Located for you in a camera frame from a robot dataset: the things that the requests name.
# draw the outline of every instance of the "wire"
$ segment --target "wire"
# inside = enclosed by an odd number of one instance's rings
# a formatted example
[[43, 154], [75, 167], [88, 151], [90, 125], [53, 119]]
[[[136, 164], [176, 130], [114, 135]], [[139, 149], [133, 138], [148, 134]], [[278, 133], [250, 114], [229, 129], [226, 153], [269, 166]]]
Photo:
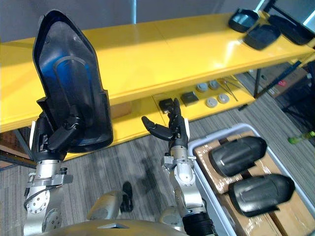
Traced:
[[28, 210], [28, 209], [27, 209], [27, 204], [29, 203], [29, 201], [30, 201], [31, 199], [33, 199], [34, 197], [36, 197], [38, 194], [40, 194], [40, 193], [42, 193], [42, 192], [45, 192], [45, 191], [47, 191], [47, 190], [51, 190], [51, 189], [53, 189], [53, 188], [58, 188], [58, 187], [60, 187], [60, 186], [62, 186], [62, 184], [57, 185], [57, 186], [50, 186], [50, 187], [47, 187], [47, 188], [45, 188], [45, 189], [42, 189], [42, 190], [38, 191], [37, 193], [34, 193], [34, 194], [31, 195], [29, 198], [27, 198], [27, 199], [25, 200], [25, 202], [23, 203], [24, 209], [25, 209], [25, 210]]

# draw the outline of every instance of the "screw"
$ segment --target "screw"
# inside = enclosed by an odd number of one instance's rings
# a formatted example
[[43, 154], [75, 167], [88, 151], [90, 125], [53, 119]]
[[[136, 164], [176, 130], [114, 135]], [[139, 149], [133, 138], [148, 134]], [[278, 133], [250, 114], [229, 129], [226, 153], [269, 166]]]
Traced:
[[36, 175], [36, 172], [35, 172], [35, 171], [29, 172], [29, 177], [35, 176], [35, 175]]

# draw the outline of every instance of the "plastic crate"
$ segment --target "plastic crate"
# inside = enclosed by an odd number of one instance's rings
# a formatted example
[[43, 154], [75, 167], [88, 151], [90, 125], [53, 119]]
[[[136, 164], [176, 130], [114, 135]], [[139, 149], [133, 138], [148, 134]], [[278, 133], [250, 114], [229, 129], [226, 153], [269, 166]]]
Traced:
[[[241, 134], [243, 132], [252, 131], [256, 136], [260, 136], [258, 132], [250, 125], [245, 123], [240, 123], [234, 125], [227, 129], [222, 129], [212, 134], [205, 136], [204, 138], [200, 138], [188, 143], [188, 152], [189, 155], [193, 155], [192, 151], [194, 148], [209, 143], [213, 140], [220, 140], [227, 138], [231, 135]], [[295, 183], [295, 190], [299, 194], [300, 198], [304, 202], [305, 206], [311, 213], [313, 217], [315, 217], [315, 207], [311, 204], [310, 200], [307, 198], [305, 193], [302, 191], [301, 187], [296, 183], [294, 178], [290, 175], [284, 165], [280, 162], [280, 160], [276, 157], [276, 155], [272, 152], [272, 150], [268, 147], [267, 152], [270, 157], [273, 159], [275, 164], [281, 170], [282, 174], [285, 176], [289, 176], [293, 179]], [[214, 192], [212, 191], [211, 187], [209, 186], [206, 178], [204, 177], [200, 167], [198, 166], [197, 162], [194, 162], [194, 170], [196, 173], [196, 184], [200, 191], [200, 194], [203, 199], [207, 202], [207, 211], [210, 218], [213, 220], [213, 223], [216, 227], [216, 231], [219, 236], [236, 236], [233, 228], [232, 228], [232, 219], [229, 217], [229, 214], [226, 214], [221, 207], [220, 203], [218, 202]]]

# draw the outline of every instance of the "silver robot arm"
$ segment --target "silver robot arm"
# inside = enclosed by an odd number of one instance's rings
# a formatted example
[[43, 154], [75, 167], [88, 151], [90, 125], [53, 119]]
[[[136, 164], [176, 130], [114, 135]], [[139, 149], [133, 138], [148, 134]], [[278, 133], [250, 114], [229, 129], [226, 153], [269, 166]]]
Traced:
[[36, 172], [29, 173], [24, 202], [27, 211], [24, 236], [60, 228], [63, 184], [73, 180], [61, 164], [62, 161], [58, 160], [43, 160], [37, 163]]
[[80, 133], [83, 122], [79, 116], [70, 114], [64, 125], [55, 132], [44, 113], [33, 122], [30, 148], [36, 172], [29, 174], [26, 185], [24, 208], [27, 219], [24, 235], [32, 236], [60, 228], [63, 184], [72, 183], [73, 176], [62, 168], [66, 148]]
[[162, 158], [161, 164], [169, 171], [178, 212], [186, 233], [190, 236], [216, 236], [213, 222], [195, 183], [193, 161], [196, 158], [188, 156], [188, 127], [181, 115], [177, 98], [168, 111], [168, 128], [154, 124], [146, 117], [142, 117], [142, 122], [152, 135], [168, 141], [169, 152]]
[[170, 155], [164, 156], [162, 166], [169, 171], [169, 179], [174, 188], [175, 201], [181, 217], [206, 212], [193, 170], [194, 156], [187, 155], [183, 146], [171, 148]]

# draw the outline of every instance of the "grey puck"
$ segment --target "grey puck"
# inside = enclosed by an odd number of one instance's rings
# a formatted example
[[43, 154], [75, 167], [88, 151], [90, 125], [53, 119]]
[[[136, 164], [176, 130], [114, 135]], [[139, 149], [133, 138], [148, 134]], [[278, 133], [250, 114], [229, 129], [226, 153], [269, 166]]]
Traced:
[[207, 90], [208, 90], [208, 85], [207, 85], [207, 83], [198, 84], [198, 85], [197, 85], [197, 90], [198, 90], [199, 92], [205, 92], [205, 91], [207, 91]]
[[230, 98], [225, 93], [221, 93], [218, 95], [218, 101], [222, 104], [229, 102], [229, 100]]
[[206, 100], [207, 107], [213, 108], [213, 107], [216, 107], [217, 104], [218, 104], [218, 101], [215, 98], [213, 98], [213, 97], [209, 97]]
[[216, 80], [210, 80], [209, 81], [209, 87], [212, 90], [217, 90], [220, 87], [220, 84]]

